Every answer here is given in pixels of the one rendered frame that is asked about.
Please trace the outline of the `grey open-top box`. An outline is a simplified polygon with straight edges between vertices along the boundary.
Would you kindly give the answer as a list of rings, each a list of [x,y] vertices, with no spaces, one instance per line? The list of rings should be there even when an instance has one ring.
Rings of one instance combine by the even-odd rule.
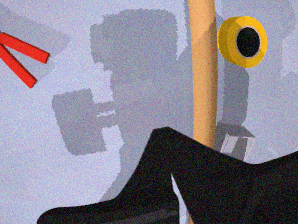
[[[226,123],[216,124],[216,141],[214,151],[220,151],[223,155],[245,161],[257,139],[245,125],[233,125]]]

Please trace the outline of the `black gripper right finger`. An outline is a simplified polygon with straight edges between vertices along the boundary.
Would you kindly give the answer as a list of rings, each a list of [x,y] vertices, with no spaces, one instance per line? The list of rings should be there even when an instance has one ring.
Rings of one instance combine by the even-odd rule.
[[[161,132],[173,180],[193,224],[249,224],[263,198],[298,181],[298,151],[247,164],[176,129]]]

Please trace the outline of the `red-handled pliers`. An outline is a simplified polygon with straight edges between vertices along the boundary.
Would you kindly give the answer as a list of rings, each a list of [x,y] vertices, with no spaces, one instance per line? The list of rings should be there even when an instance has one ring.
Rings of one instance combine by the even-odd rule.
[[[47,63],[51,53],[0,31],[0,59],[3,60],[4,63],[7,63],[11,71],[16,73],[16,76],[19,76],[19,79],[23,80],[24,84],[28,85],[28,88],[32,88],[37,79],[31,75],[31,72],[27,71],[27,68],[24,68],[24,65],[12,55],[12,52],[9,52],[8,49],[5,48],[5,45],[9,48],[16,49],[16,51],[23,53],[23,55],[33,57],[33,59],[40,61],[40,63],[43,61],[44,64]]]

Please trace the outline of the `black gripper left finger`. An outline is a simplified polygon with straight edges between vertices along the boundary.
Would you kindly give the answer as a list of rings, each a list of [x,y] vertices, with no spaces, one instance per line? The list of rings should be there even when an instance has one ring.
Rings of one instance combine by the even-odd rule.
[[[180,202],[161,129],[154,129],[140,163],[117,197],[47,210],[36,224],[180,224]]]

